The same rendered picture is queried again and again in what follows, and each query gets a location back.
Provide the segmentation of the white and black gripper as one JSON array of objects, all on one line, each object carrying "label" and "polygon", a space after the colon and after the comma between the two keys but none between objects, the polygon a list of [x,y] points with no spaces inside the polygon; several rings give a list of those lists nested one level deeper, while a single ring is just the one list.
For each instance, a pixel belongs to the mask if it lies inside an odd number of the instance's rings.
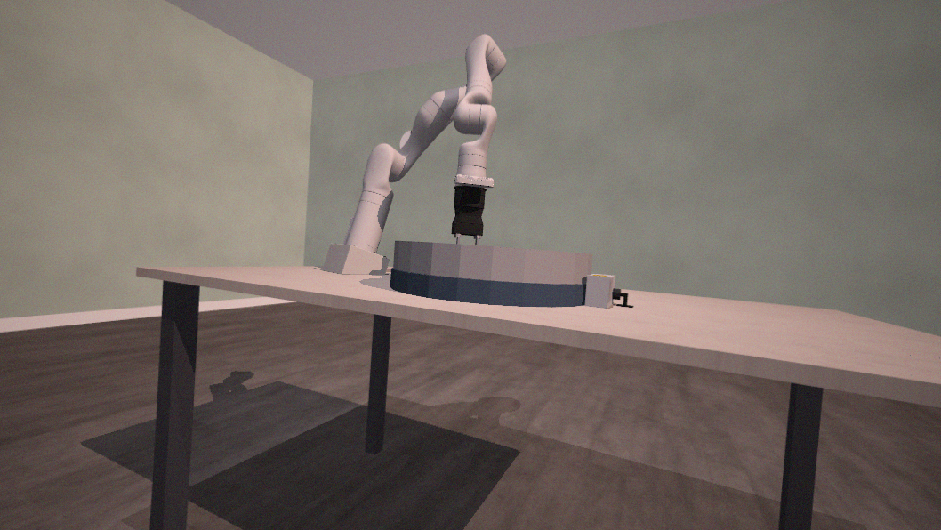
[{"label": "white and black gripper", "polygon": [[494,187],[494,180],[487,178],[486,168],[476,165],[460,165],[454,179],[454,211],[452,234],[460,244],[461,235],[474,236],[475,245],[483,236],[482,213],[486,188]]}]

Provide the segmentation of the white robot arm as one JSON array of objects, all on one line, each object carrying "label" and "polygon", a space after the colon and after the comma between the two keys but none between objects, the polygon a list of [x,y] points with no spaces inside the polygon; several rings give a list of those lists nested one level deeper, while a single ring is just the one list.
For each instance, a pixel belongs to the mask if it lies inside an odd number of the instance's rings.
[{"label": "white robot arm", "polygon": [[389,182],[402,179],[452,121],[461,134],[481,135],[479,140],[460,146],[458,166],[487,167],[487,150],[497,122],[495,108],[491,106],[492,81],[502,73],[506,59],[495,41],[484,34],[470,43],[465,60],[467,84],[433,94],[419,109],[411,135],[399,151],[383,143],[371,152],[344,245],[377,252],[393,199]]}]

